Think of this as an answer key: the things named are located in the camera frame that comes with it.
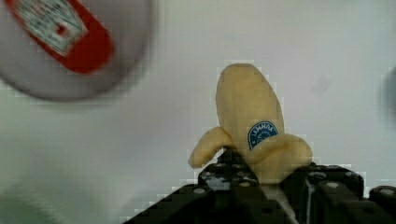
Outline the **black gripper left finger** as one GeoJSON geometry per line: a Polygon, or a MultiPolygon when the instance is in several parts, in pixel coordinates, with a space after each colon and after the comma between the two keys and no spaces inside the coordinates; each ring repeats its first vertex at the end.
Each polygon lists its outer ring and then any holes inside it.
{"type": "Polygon", "coordinates": [[[227,150],[185,185],[122,224],[295,224],[237,153],[227,150]]]}

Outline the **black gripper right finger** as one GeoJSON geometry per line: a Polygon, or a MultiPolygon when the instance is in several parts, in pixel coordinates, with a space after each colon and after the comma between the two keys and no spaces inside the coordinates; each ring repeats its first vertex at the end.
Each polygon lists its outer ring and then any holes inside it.
{"type": "Polygon", "coordinates": [[[395,224],[395,188],[364,197],[363,177],[339,165],[311,163],[281,182],[299,224],[395,224]]]}

